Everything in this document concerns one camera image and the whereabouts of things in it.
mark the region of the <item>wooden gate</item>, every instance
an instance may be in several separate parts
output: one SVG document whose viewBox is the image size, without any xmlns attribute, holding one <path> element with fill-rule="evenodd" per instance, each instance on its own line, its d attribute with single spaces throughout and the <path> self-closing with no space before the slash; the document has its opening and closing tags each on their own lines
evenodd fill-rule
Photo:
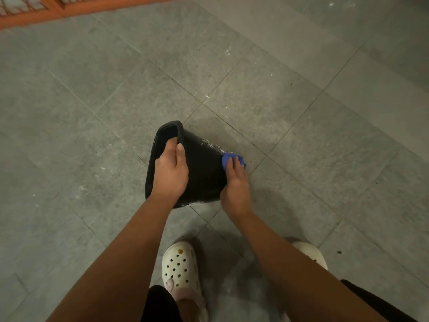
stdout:
<svg viewBox="0 0 429 322">
<path fill-rule="evenodd" d="M 165 1 L 171 0 L 0 0 L 0 30 L 63 17 Z"/>
</svg>

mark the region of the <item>gray tile floor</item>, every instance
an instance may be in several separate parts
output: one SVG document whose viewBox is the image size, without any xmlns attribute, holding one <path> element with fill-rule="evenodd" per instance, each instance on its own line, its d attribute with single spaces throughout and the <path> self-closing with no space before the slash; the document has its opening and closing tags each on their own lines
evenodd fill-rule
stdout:
<svg viewBox="0 0 429 322">
<path fill-rule="evenodd" d="M 43 321 L 144 201 L 154 133 L 243 155 L 257 214 L 429 321 L 429 3 L 183 0 L 0 33 L 0 321 Z M 219 203 L 175 210 L 213 321 L 276 321 Z"/>
</svg>

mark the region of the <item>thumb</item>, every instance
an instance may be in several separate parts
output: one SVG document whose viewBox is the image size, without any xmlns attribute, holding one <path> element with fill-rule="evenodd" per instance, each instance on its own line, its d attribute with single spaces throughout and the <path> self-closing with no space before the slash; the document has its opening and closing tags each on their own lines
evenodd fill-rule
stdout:
<svg viewBox="0 0 429 322">
<path fill-rule="evenodd" d="M 185 148 L 181 143 L 176 146 L 176 166 L 186 166 Z"/>
</svg>

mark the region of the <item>blue sponge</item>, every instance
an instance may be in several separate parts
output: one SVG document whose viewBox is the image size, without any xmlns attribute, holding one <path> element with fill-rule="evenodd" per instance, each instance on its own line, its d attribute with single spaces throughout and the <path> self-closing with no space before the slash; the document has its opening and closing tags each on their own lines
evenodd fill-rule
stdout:
<svg viewBox="0 0 429 322">
<path fill-rule="evenodd" d="M 223 170 L 226 171 L 226 169 L 227 169 L 228 159 L 229 158 L 234 159 L 235 157 L 239 158 L 240 164 L 244 165 L 244 169 L 246 169 L 246 163 L 244 162 L 244 158 L 242 156 L 239 156 L 239 155 L 236 155 L 236 154 L 233 154 L 233 153 L 230 153 L 230 152 L 226 152 L 222 156 L 222 167 L 223 167 Z"/>
</svg>

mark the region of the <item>left hand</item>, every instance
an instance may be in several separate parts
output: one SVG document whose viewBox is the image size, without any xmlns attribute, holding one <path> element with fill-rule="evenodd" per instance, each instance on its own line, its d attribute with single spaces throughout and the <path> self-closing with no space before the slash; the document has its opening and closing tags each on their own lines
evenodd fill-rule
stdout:
<svg viewBox="0 0 429 322">
<path fill-rule="evenodd" d="M 181 143 L 177 143 L 177 137 L 168 140 L 164 152 L 155 161 L 151 197 L 160 197 L 175 203 L 186 189 L 188 173 L 185 148 Z"/>
</svg>

